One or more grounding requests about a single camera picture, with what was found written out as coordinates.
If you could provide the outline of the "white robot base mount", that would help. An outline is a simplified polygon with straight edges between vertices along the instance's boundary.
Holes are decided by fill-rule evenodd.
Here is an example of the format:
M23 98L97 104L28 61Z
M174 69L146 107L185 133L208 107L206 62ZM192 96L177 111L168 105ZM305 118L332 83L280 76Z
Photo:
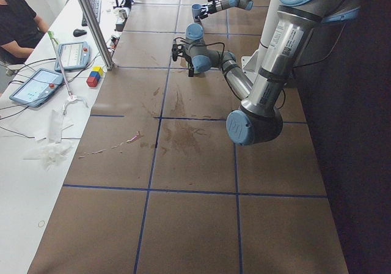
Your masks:
M243 56L241 58L242 71L252 83L255 82L255 79L258 75L258 71L268 50L269 43L270 42L267 42L264 37L261 37L258 49L255 50L251 56Z

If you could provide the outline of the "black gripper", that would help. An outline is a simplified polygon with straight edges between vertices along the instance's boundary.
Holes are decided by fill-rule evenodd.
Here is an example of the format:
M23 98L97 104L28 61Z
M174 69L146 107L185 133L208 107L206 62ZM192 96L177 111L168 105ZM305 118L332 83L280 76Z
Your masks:
M217 9L216 9L216 2L215 1L208 2L207 4L203 4L203 5L201 5L200 19L205 19L209 15L214 14L216 12L217 12Z
M193 77L194 76L194 66L192 62L188 62L188 76Z

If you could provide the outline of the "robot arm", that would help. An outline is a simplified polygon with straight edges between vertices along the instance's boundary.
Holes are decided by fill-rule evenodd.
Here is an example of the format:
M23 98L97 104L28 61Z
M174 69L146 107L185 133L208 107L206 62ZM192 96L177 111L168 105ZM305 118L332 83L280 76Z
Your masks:
M195 20L202 20L211 14L234 7L251 10L253 4L253 0L207 0L206 4L194 4L192 13L194 13Z
M283 121L276 101L312 31L321 24L355 19L360 0L271 0L258 50L247 59L254 71L246 75L246 67L236 63L233 53L207 47L201 20L230 8L250 10L252 5L252 0L194 4L194 21L186 28L185 42L172 47L173 57L185 57L190 73L221 70L241 102L226 120L230 139L241 146L271 141L280 135Z

